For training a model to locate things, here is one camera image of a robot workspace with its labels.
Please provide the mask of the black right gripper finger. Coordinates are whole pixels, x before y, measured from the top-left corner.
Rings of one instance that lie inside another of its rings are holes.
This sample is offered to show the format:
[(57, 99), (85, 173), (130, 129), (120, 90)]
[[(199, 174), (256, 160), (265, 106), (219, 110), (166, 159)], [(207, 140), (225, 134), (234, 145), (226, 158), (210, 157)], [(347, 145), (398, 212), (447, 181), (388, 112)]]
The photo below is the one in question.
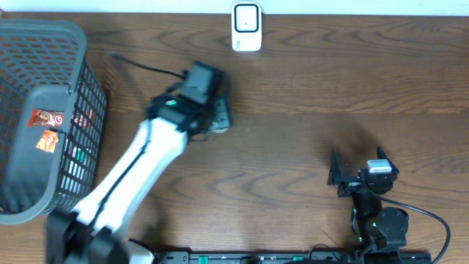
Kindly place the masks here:
[(332, 151), (330, 170), (328, 173), (327, 184), (329, 186), (337, 186), (342, 181), (343, 174), (339, 165), (337, 152)]
[(382, 147), (377, 147), (377, 158), (378, 159), (384, 159), (388, 163), (391, 164), (391, 160), (388, 158), (388, 156), (385, 154), (384, 150)]

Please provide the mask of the small orange snack box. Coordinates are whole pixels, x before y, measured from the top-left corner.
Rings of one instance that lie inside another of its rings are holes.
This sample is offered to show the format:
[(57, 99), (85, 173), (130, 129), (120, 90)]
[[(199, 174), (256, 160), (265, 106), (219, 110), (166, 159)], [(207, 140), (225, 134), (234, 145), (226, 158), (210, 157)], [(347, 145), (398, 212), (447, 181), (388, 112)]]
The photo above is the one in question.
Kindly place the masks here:
[(45, 130), (36, 144), (36, 148), (47, 153), (53, 153), (58, 142), (59, 137), (56, 131)]

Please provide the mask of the red chocolate bar wrapper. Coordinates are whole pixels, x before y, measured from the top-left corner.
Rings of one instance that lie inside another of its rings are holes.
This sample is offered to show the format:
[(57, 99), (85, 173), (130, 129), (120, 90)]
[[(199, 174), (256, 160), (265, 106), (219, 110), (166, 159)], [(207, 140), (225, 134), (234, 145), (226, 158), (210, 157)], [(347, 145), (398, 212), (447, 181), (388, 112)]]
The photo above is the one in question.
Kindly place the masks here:
[(29, 127), (46, 126), (46, 127), (60, 127), (63, 123), (63, 111), (49, 111), (43, 109), (34, 109), (31, 118), (28, 121)]

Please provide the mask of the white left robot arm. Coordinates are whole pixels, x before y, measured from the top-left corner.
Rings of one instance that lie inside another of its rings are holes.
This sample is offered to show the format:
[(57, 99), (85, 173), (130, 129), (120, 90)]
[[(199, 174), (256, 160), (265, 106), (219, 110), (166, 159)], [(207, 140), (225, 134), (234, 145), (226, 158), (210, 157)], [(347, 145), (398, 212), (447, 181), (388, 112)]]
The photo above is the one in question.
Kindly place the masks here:
[(191, 137), (232, 125), (227, 74), (196, 61), (182, 81), (152, 99), (137, 134), (104, 180), (69, 213), (48, 216), (47, 263), (154, 263), (155, 253), (125, 241), (146, 195)]

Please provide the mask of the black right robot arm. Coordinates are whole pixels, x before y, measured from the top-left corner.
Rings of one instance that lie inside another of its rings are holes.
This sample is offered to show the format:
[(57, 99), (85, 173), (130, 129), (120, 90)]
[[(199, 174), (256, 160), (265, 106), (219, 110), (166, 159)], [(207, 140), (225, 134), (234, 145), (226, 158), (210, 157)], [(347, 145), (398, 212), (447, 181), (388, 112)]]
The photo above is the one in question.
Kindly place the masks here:
[(396, 254), (407, 243), (408, 214), (382, 205), (382, 195), (393, 188), (398, 174), (399, 170), (380, 147), (377, 158), (367, 161), (367, 167), (356, 176), (346, 176), (337, 152), (332, 154), (327, 184), (337, 187), (339, 197), (352, 198), (352, 228), (361, 239), (355, 257), (361, 262), (372, 254)]

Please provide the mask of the white barcode scanner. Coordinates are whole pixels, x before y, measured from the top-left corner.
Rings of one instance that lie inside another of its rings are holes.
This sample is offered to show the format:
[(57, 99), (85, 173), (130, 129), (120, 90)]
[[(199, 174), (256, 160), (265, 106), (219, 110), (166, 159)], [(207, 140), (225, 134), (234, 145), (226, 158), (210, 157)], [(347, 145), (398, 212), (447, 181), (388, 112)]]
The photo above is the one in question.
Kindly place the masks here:
[(232, 49), (253, 52), (262, 47), (262, 8), (256, 1), (237, 1), (232, 5)]

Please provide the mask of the dark grey plastic basket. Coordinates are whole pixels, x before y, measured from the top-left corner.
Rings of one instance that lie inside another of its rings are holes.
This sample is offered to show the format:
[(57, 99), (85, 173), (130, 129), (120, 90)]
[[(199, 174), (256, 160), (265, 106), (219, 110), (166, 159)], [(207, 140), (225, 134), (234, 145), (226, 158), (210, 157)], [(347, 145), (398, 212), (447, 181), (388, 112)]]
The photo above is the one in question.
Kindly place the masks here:
[(1, 223), (69, 211), (92, 190), (107, 97), (74, 23), (1, 22)]

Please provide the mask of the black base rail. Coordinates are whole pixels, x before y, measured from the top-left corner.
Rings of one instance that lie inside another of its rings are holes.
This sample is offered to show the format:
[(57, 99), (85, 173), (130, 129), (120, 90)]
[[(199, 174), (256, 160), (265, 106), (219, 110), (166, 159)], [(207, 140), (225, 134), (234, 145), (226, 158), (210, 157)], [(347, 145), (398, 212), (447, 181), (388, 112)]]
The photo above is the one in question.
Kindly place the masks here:
[(400, 263), (400, 264), (431, 264), (428, 253), (378, 252), (344, 253), (331, 251), (315, 251), (312, 253), (213, 253), (213, 252), (160, 252), (155, 255), (156, 264), (282, 264), (282, 263)]

